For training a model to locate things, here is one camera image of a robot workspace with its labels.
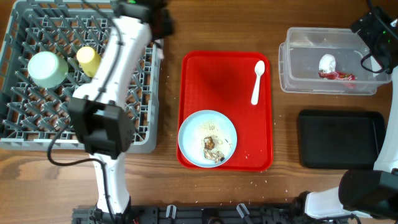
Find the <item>white plastic fork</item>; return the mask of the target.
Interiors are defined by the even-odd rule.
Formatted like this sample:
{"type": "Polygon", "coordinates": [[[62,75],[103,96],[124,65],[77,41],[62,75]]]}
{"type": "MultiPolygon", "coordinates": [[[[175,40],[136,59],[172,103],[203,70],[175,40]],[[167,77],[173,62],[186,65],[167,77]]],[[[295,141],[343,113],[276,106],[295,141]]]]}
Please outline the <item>white plastic fork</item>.
{"type": "Polygon", "coordinates": [[[154,41],[154,45],[157,48],[157,56],[163,60],[164,59],[164,41],[162,39],[157,39],[154,41]]]}

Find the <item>red snack wrapper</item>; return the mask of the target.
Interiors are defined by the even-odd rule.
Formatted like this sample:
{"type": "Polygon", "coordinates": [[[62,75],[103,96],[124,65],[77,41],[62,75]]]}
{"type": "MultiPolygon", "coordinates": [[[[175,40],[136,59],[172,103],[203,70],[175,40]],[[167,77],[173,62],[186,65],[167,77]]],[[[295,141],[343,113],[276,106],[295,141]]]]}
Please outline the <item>red snack wrapper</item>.
{"type": "Polygon", "coordinates": [[[343,81],[353,81],[356,77],[352,73],[343,72],[319,72],[319,77],[327,80],[343,80],[343,81]]]}

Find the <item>light blue plastic bowl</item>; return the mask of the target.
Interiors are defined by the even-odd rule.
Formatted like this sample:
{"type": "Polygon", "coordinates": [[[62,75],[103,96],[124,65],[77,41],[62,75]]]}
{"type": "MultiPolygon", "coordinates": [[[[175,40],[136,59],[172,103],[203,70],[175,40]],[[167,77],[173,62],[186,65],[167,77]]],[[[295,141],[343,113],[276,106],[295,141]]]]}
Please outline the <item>light blue plastic bowl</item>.
{"type": "Polygon", "coordinates": [[[79,86],[73,93],[73,98],[93,100],[97,91],[93,87],[92,84],[87,83],[82,86],[79,86]]]}

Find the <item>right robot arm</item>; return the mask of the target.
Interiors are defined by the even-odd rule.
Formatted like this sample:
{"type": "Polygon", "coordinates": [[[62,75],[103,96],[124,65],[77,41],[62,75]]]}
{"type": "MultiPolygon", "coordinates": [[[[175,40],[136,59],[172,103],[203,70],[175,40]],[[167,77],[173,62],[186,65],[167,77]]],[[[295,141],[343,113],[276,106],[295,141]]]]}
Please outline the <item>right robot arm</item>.
{"type": "MultiPolygon", "coordinates": [[[[397,21],[380,7],[349,29],[292,27],[279,47],[279,78],[287,93],[371,95],[397,85],[397,21]]],[[[397,98],[389,118],[372,111],[302,110],[301,163],[344,169],[337,187],[295,197],[290,218],[397,219],[397,98]]]]}

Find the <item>yellow plastic cup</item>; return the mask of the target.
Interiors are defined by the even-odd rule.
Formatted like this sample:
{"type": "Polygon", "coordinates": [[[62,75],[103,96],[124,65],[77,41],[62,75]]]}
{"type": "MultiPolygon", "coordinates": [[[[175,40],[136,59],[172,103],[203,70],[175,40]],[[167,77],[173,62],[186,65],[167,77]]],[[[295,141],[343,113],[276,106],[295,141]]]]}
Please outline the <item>yellow plastic cup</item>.
{"type": "Polygon", "coordinates": [[[93,78],[101,63],[99,53],[94,48],[85,46],[78,50],[76,58],[84,73],[93,78]]]}

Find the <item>green plastic bowl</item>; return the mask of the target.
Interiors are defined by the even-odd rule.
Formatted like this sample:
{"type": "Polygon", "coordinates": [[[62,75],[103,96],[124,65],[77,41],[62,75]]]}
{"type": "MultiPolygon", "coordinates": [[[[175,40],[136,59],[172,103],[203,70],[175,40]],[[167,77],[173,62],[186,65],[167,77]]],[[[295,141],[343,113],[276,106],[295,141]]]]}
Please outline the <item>green plastic bowl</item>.
{"type": "Polygon", "coordinates": [[[39,52],[29,60],[28,73],[37,86],[53,88],[66,79],[68,64],[53,52],[39,52]]]}

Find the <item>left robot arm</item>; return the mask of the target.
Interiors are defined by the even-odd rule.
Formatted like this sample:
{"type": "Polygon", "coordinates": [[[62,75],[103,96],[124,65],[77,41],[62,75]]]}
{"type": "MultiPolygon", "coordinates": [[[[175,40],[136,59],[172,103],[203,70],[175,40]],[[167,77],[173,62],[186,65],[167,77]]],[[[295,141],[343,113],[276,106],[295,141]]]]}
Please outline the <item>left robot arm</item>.
{"type": "Polygon", "coordinates": [[[96,165],[99,199],[94,221],[127,221],[131,203],[123,160],[136,130],[124,104],[142,51],[173,33],[166,5],[167,1],[116,3],[96,75],[78,87],[68,103],[77,139],[96,165]]]}

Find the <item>white tissue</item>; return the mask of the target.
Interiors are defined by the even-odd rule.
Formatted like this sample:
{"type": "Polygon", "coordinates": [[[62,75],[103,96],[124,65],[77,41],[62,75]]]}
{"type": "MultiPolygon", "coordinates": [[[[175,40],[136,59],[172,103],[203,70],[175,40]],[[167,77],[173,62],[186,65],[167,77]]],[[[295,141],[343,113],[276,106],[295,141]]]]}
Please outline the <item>white tissue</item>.
{"type": "Polygon", "coordinates": [[[319,63],[319,71],[322,73],[331,73],[336,70],[336,60],[333,55],[325,54],[319,63]]]}

